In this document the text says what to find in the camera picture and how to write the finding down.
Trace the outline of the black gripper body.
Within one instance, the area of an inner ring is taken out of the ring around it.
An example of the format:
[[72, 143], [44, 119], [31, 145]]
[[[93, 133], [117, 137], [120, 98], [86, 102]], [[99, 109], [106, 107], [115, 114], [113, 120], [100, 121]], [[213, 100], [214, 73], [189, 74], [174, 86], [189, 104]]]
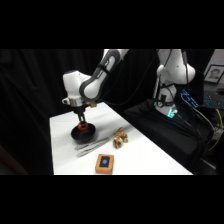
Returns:
[[80, 107], [76, 107], [75, 108], [75, 113], [78, 115], [78, 116], [82, 116], [86, 110], [87, 106], [86, 105], [82, 105]]

